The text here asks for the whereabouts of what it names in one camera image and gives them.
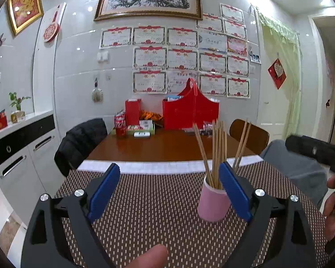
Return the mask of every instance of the woven placemat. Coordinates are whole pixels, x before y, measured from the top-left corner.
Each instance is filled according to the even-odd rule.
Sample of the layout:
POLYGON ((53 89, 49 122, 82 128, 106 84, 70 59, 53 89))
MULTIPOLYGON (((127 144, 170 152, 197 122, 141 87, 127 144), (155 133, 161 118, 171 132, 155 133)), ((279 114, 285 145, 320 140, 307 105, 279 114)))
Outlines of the woven placemat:
MULTIPOLYGON (((86 188, 99 172, 73 170, 57 192, 57 197, 86 188)), ((297 194, 302 203, 315 243, 317 267, 328 260, 324 252, 324 218, 286 177, 266 162, 242 166, 238 175, 249 179, 254 188, 263 188, 273 197, 287 198, 297 194)), ((120 182, 103 216, 92 226, 117 267, 128 265, 134 258, 156 244, 165 245, 170 256, 166 267, 221 267, 240 239, 246 222, 231 207, 218 223, 201 220, 197 214, 204 173, 178 175, 127 175, 120 182)), ((85 266, 71 225, 63 219, 67 241, 76 264, 85 266)), ((263 263, 275 220, 271 219, 263 245, 253 266, 263 263)))

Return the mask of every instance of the pink cup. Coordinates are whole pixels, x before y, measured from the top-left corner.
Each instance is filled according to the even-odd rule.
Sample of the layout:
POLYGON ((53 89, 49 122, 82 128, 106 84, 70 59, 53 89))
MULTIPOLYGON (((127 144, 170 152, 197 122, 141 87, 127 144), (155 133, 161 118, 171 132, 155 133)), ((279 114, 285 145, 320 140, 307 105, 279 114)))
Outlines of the pink cup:
POLYGON ((231 201, 226 191, 209 186, 205 176, 199 206, 197 207, 200 218, 207 222, 218 222, 226 216, 230 206, 231 201))

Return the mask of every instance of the person's finger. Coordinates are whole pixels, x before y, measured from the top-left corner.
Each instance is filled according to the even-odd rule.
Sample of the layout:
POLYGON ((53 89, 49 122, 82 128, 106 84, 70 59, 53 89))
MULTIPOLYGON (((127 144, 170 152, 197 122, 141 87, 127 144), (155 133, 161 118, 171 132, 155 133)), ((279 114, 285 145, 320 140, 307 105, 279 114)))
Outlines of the person's finger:
POLYGON ((167 251, 164 245, 156 245, 143 255, 135 258, 125 268, 163 268, 168 259, 167 251))
POLYGON ((328 188, 335 189, 335 175, 328 179, 327 186, 328 188))
POLYGON ((325 201, 323 216, 329 216, 335 208, 335 193, 332 193, 325 201))
POLYGON ((328 216, 325 220, 325 237, 328 241, 335 237, 335 216, 328 216))

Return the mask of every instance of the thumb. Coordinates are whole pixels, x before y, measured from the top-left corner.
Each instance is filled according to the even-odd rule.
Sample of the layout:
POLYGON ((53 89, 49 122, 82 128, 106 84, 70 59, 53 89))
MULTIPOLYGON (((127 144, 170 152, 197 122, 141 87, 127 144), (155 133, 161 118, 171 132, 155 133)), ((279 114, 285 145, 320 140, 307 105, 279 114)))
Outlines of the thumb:
POLYGON ((163 268, 168 259, 167 251, 164 245, 156 245, 135 258, 126 268, 163 268))

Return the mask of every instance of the blue gripper pad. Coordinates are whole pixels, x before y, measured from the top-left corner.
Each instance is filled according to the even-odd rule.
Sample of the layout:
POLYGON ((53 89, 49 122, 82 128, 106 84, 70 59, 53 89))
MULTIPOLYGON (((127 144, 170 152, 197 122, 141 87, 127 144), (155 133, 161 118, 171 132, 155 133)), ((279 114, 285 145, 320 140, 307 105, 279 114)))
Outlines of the blue gripper pad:
POLYGON ((111 166, 109 166, 101 178, 97 178, 101 180, 101 183, 89 200, 89 211, 87 214, 87 218, 91 223, 102 216, 115 188, 118 185, 119 178, 120 169, 115 163, 112 163, 111 166))
POLYGON ((236 214, 249 223, 252 219, 249 198, 243 191, 243 188, 235 177, 235 173, 228 162, 220 164, 219 175, 223 188, 227 192, 236 214))

